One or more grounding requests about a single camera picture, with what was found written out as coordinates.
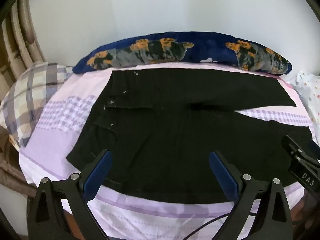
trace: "white wall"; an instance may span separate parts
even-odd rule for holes
[[[166,31],[213,31],[261,43],[293,71],[319,74],[320,23],[305,0],[30,0],[50,62],[75,65],[96,47]]]
[[[17,234],[27,236],[27,198],[0,184],[0,207]]]

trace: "purple checkered pattern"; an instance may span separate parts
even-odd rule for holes
[[[86,99],[70,96],[65,101],[49,101],[36,127],[80,133],[96,100],[97,97],[91,95]]]
[[[262,119],[265,121],[274,120],[280,123],[290,124],[295,126],[308,126],[312,134],[312,139],[315,142],[317,142],[313,123],[310,120],[310,117],[308,115],[305,116],[305,115],[291,114],[291,113],[278,112],[278,111],[265,111],[265,110],[259,110],[259,109],[247,109],[247,110],[241,110],[237,112],[250,117]]]
[[[86,99],[70,96],[65,101],[49,101],[42,111],[37,128],[59,129],[64,132],[72,130],[80,133],[96,100],[97,97],[91,95]],[[275,120],[284,124],[308,126],[312,133],[312,138],[316,142],[313,123],[309,116],[259,109],[237,112],[265,121]]]

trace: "blue gripper pad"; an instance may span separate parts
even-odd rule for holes
[[[210,153],[209,164],[226,198],[237,203],[239,200],[238,184],[215,152]]]
[[[108,175],[112,165],[112,153],[106,151],[83,184],[82,199],[85,203],[93,200]]]

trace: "bed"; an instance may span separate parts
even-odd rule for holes
[[[26,62],[28,61],[22,59],[22,62],[27,65]],[[203,63],[201,65],[163,63],[159,65],[139,66],[133,69],[154,67],[207,68],[230,72],[242,71],[215,63]],[[45,104],[32,136],[25,147],[19,145],[17,140],[13,136],[10,136],[10,142],[19,151],[20,166],[28,183],[34,183],[38,186],[43,177],[49,177],[51,180],[60,180],[67,178],[74,172],[78,172],[76,168],[66,161],[65,157],[76,143],[90,109],[107,84],[112,70],[116,69],[109,68],[103,71],[85,73],[81,76],[73,75],[66,80],[63,86]],[[15,79],[18,79],[22,72],[16,71]],[[317,142],[314,129],[315,123],[309,117],[299,95],[292,86],[280,78],[278,81],[296,103],[296,108],[272,106],[261,109],[249,109],[241,113],[266,121],[276,120],[286,124],[307,126],[312,133],[313,140]],[[304,189],[298,183],[286,187],[285,192],[290,208],[294,207],[304,196]],[[62,204],[65,210],[71,212],[67,201],[63,200]],[[257,210],[258,204],[259,202],[256,201],[252,212]],[[232,203],[207,205],[159,203],[126,196],[106,187],[101,187],[97,197],[90,201],[88,206],[109,236],[138,240],[151,238],[171,239],[177,236],[178,238],[182,238],[207,222],[210,218],[229,213],[233,205]],[[213,237],[223,221],[224,219],[218,220],[216,223],[204,228],[195,238]],[[248,234],[252,222],[253,218],[251,217],[243,228],[241,237],[245,237]]]

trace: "navy blue pillow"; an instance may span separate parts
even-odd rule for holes
[[[252,41],[214,32],[167,32],[103,45],[82,58],[73,73],[172,61],[217,62],[275,75],[292,70],[284,57]]]

